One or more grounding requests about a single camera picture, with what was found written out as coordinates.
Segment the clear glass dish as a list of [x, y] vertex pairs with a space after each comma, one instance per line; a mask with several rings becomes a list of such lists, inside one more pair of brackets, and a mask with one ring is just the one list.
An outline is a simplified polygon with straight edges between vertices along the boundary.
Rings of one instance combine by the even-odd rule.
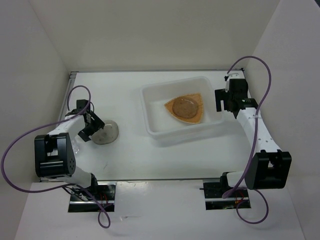
[[189, 97], [179, 97], [172, 105], [173, 113], [182, 118], [193, 118], [198, 112], [198, 103]]
[[114, 142], [118, 136], [118, 124], [113, 120], [105, 120], [104, 127], [95, 132], [91, 140], [97, 145], [106, 145]]

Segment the orange woven triangular plate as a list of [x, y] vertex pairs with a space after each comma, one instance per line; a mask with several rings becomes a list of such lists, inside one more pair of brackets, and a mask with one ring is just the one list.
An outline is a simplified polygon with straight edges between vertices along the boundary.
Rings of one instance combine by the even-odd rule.
[[[198, 103], [198, 111], [194, 117], [183, 118], [183, 117], [179, 117], [173, 113], [173, 110], [172, 110], [173, 103], [174, 103], [175, 99], [181, 98], [181, 97], [191, 98]], [[173, 118], [177, 119], [180, 122], [187, 123], [187, 124], [199, 124], [202, 121], [202, 118], [204, 115], [204, 103], [203, 103], [202, 95], [200, 93], [185, 94], [185, 95], [181, 95], [179, 97], [173, 98], [172, 100], [166, 102], [164, 104], [164, 107]]]

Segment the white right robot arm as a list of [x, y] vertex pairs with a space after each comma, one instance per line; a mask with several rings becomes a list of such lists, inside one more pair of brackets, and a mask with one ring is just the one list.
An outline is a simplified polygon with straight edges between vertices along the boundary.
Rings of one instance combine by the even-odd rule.
[[238, 188], [249, 190], [282, 189], [285, 187], [292, 156], [282, 151], [270, 135], [261, 115], [261, 104], [248, 95], [244, 78], [226, 77], [226, 86], [215, 90], [216, 110], [233, 114], [251, 144], [246, 167], [238, 182], [226, 179], [219, 184], [222, 198], [228, 198]]

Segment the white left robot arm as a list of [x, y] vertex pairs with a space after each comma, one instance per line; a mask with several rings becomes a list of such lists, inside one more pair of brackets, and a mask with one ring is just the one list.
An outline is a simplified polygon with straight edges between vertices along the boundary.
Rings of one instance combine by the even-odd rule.
[[76, 108], [67, 113], [57, 127], [34, 139], [35, 172], [38, 177], [59, 179], [67, 184], [81, 186], [81, 193], [94, 200], [100, 193], [94, 174], [82, 170], [76, 164], [72, 141], [79, 136], [85, 143], [103, 129], [105, 123], [91, 110], [90, 101], [76, 101]]

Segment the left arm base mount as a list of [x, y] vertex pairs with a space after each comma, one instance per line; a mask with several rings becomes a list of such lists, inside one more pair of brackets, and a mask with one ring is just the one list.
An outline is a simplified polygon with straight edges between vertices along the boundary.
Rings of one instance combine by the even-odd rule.
[[[115, 211], [116, 186], [115, 181], [99, 181], [95, 190], [87, 190], [106, 212], [111, 213]], [[94, 213], [101, 210], [93, 198], [79, 187], [66, 187], [65, 190], [70, 195], [69, 213]]]

